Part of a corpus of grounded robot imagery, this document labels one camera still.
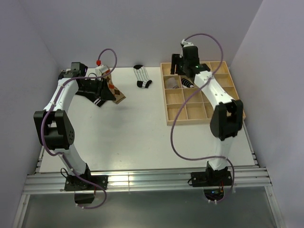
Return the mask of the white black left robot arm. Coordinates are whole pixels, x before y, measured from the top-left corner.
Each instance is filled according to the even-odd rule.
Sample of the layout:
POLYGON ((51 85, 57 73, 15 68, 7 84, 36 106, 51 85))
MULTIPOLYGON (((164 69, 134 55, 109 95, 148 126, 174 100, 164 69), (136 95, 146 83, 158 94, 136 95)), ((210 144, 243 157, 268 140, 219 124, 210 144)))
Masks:
POLYGON ((41 145, 49 155, 60 156, 69 175, 78 175, 75 183, 82 190, 92 186, 93 178, 74 146, 75 131, 67 115, 70 104, 75 95, 85 97, 98 107, 116 100, 108 84, 109 67, 100 65, 91 73, 87 70, 80 62, 73 62, 70 70, 63 70, 50 102, 33 116, 41 145))

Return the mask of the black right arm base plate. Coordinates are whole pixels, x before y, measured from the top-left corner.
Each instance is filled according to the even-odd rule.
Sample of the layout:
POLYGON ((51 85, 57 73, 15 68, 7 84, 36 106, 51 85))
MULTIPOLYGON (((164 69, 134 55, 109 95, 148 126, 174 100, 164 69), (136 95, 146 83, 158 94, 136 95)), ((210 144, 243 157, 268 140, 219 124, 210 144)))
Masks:
POLYGON ((232 185, 232 176, 228 171, 220 177, 209 177, 206 171, 192 172, 187 183, 192 187, 225 187, 232 185))

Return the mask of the taupe sock red stripes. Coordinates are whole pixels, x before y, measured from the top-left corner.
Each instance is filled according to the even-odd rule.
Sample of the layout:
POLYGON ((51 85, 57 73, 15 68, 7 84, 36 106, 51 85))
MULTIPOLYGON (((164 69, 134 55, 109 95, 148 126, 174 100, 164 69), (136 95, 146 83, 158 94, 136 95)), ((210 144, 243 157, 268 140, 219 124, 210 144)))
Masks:
POLYGON ((179 88, 178 82, 174 77, 171 77, 165 81, 165 88, 166 89, 175 89, 179 88))

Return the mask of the black pinstriped sock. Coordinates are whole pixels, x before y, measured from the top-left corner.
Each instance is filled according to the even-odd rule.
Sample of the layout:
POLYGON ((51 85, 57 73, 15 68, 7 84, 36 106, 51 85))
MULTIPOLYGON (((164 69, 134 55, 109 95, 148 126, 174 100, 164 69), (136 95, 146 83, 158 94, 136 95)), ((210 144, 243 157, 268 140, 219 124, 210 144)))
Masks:
POLYGON ((195 85, 186 78, 181 78, 181 85, 183 88, 194 88, 195 85))

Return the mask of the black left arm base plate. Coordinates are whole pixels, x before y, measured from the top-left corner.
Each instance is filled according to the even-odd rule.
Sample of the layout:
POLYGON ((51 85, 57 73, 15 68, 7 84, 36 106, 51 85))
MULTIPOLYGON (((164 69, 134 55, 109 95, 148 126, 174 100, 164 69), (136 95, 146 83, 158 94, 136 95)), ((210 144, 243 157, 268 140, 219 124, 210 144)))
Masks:
POLYGON ((100 190, 98 186, 104 190, 107 189, 108 176, 107 175, 93 175, 88 180, 80 180, 76 176, 68 175, 64 191, 85 191, 85 190, 100 190))

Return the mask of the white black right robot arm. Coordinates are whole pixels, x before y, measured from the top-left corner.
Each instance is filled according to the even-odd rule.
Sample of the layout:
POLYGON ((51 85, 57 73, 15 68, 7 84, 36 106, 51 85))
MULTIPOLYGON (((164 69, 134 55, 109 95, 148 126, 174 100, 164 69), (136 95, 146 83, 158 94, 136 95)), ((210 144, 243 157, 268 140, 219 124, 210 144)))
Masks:
POLYGON ((222 174, 228 170, 228 156, 231 145, 242 129, 243 103, 230 96, 217 82, 214 75, 220 69, 221 60, 216 69, 210 69, 199 61, 198 47, 187 42, 181 46, 181 54, 173 54, 171 72, 181 73, 191 79, 209 100, 213 115, 210 130, 215 139, 215 155, 207 157, 206 181, 216 185, 222 174))

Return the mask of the black sock white stripes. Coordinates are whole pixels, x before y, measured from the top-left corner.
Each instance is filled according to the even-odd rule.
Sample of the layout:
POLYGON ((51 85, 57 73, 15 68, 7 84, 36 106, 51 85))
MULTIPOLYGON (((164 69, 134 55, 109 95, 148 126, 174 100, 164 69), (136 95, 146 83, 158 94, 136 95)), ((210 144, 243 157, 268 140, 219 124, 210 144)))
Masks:
POLYGON ((101 107, 106 101, 99 99, 95 94, 87 93, 87 92, 76 92, 76 95, 85 97, 89 101, 91 101, 94 105, 101 107))

